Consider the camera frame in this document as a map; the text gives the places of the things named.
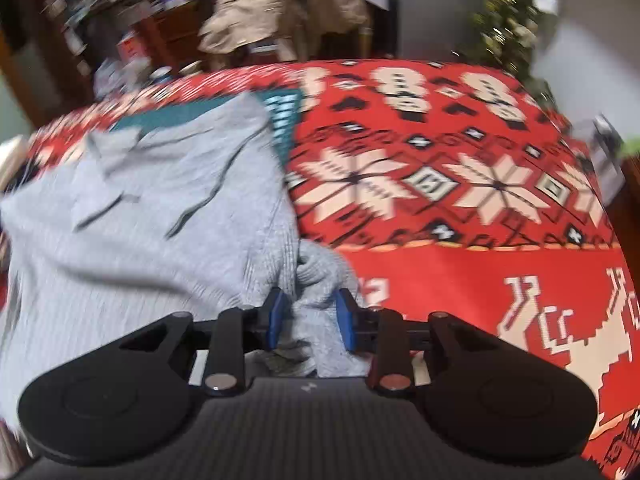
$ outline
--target clothes pile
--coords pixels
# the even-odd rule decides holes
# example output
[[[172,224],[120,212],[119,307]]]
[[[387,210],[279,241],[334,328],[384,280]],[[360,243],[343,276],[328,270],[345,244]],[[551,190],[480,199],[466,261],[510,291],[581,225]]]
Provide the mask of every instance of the clothes pile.
[[[236,48],[271,38],[278,60],[305,61],[318,52],[323,34],[367,23],[364,0],[218,0],[200,29],[200,50],[219,68]]]
[[[293,299],[274,374],[362,375],[331,297],[357,293],[335,253],[301,240],[267,110],[244,93],[181,126],[93,131],[84,155],[5,197],[12,242],[0,315],[0,417],[43,372],[168,313],[196,320]]]

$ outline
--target black mount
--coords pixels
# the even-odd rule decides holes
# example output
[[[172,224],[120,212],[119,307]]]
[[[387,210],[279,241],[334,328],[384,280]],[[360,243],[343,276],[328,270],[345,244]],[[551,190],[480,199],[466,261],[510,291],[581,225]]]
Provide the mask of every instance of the black mount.
[[[505,464],[579,454],[596,422],[591,390],[561,368],[445,312],[428,322],[360,309],[336,293],[349,351],[374,354],[371,391],[408,400],[445,440]],[[74,465],[111,465],[178,435],[215,397],[242,396],[244,354],[276,348],[289,300],[273,289],[260,308],[232,308],[194,322],[177,312],[48,372],[18,406],[30,444]],[[189,386],[196,350],[209,349],[201,386]],[[431,383],[416,386],[412,351],[424,351]]]

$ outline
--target bed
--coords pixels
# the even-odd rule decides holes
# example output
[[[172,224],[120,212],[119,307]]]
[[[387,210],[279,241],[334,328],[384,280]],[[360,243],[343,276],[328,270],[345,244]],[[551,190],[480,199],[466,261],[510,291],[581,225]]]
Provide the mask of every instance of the bed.
[[[349,261],[369,306],[446,310],[583,378],[600,413],[584,456],[622,478],[640,460],[638,300],[586,148],[511,76],[402,60],[225,70],[59,118],[31,154],[64,164],[93,127],[289,88],[302,90],[282,133],[301,234]]]

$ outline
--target metal screw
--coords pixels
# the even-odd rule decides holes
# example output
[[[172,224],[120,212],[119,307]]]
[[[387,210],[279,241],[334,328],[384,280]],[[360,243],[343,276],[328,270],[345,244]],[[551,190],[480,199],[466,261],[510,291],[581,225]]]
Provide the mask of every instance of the metal screw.
[[[398,392],[411,386],[411,379],[401,374],[389,374],[380,379],[380,386],[385,390]]]
[[[211,374],[204,379],[204,384],[209,390],[224,392],[236,386],[238,380],[229,374]]]

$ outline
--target gray sweater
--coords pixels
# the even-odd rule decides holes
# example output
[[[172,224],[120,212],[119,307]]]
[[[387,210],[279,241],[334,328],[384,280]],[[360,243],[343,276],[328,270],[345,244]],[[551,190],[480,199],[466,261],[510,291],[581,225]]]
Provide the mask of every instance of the gray sweater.
[[[300,240],[268,114],[242,94],[191,123],[91,132],[74,164],[0,203],[12,242],[0,315],[0,417],[41,373],[168,313],[196,320],[295,302],[278,373],[365,374],[342,346],[331,293],[357,283],[330,250]]]

